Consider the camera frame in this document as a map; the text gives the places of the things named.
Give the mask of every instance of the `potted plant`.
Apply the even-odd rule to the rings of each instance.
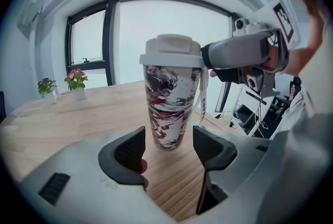
[[[55,104],[57,101],[56,91],[54,90],[55,82],[55,80],[45,78],[38,83],[38,92],[44,96],[47,105]]]
[[[86,80],[88,80],[88,77],[80,68],[72,70],[64,79],[68,83],[68,89],[72,91],[73,97],[77,101],[86,98],[85,84],[83,83]]]

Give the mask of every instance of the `cup lid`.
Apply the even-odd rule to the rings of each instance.
[[[178,34],[162,34],[146,42],[146,53],[140,64],[170,67],[202,68],[200,44]]]

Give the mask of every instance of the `desk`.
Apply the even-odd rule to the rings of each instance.
[[[95,136],[133,131],[146,126],[148,195],[177,221],[195,215],[203,180],[203,167],[193,149],[192,130],[186,130],[181,146],[171,152],[153,144],[143,82],[88,89],[87,99],[74,101],[71,94],[58,96],[54,105],[43,100],[27,103],[0,125],[4,160],[15,180],[66,145]],[[199,111],[194,112],[199,118]],[[235,133],[221,119],[207,116],[203,125]]]

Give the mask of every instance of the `white pot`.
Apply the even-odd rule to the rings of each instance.
[[[72,90],[72,95],[76,101],[86,99],[85,88],[77,88]]]
[[[56,91],[53,90],[50,93],[44,93],[44,99],[47,105],[55,104],[57,102]]]

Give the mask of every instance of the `robotic hand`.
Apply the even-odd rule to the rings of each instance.
[[[204,63],[222,81],[247,83],[261,97],[275,95],[274,75],[287,65],[293,39],[281,4],[238,19],[236,28],[235,37],[202,49]],[[278,67],[267,71],[263,63],[275,44]],[[279,223],[290,217],[331,165],[331,119],[307,119],[273,140],[194,126],[193,146],[205,173],[199,216],[186,223]],[[175,223],[145,192],[139,174],[144,151],[145,127],[77,142],[32,171],[19,189],[49,223]]]

